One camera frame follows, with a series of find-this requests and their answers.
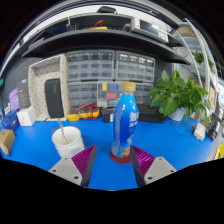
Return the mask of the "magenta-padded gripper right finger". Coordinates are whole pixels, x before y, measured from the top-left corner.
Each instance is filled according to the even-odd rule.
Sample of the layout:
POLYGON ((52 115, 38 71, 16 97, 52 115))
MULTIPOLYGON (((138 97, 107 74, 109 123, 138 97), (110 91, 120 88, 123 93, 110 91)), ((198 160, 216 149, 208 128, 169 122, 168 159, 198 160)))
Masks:
POLYGON ((153 183, 176 171, 164 157, 153 157, 136 146, 131 146, 130 156, 138 187, 153 183))

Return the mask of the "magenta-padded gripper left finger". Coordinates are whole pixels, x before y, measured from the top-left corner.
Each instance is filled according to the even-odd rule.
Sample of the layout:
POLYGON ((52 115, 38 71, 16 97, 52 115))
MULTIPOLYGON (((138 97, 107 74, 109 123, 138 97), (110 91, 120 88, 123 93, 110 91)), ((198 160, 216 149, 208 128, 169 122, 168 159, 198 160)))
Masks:
POLYGON ((96 156, 97 146, 92 145, 71 158, 61 158, 49 172, 78 186, 87 187, 96 156))

